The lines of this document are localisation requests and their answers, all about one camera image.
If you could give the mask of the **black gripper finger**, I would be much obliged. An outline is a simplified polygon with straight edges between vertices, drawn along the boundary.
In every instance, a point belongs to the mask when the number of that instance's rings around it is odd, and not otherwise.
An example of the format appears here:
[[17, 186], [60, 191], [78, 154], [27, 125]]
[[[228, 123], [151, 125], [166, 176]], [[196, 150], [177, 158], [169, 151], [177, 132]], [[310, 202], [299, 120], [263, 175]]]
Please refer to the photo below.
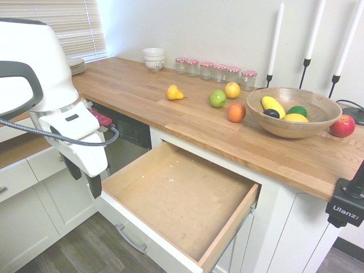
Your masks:
[[63, 156], [63, 160], [64, 163], [69, 171], [69, 173], [71, 174], [71, 176], [75, 179], [78, 180], [82, 177], [81, 174], [81, 170], [79, 169], [78, 166], [76, 166], [72, 161], [70, 161], [67, 157]]
[[94, 199], [98, 198], [102, 192], [102, 180], [100, 175], [90, 177], [88, 174], [86, 174], [86, 178], [88, 180], [92, 196], [94, 197]]

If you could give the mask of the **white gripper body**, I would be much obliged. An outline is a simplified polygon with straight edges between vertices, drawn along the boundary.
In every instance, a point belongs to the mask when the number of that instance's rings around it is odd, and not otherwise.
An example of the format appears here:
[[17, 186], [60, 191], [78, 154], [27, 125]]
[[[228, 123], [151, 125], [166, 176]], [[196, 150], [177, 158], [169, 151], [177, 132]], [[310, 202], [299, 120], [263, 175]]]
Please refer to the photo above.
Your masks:
[[107, 169], [103, 146], [82, 146], [46, 137], [46, 140], [88, 176], [95, 177]]

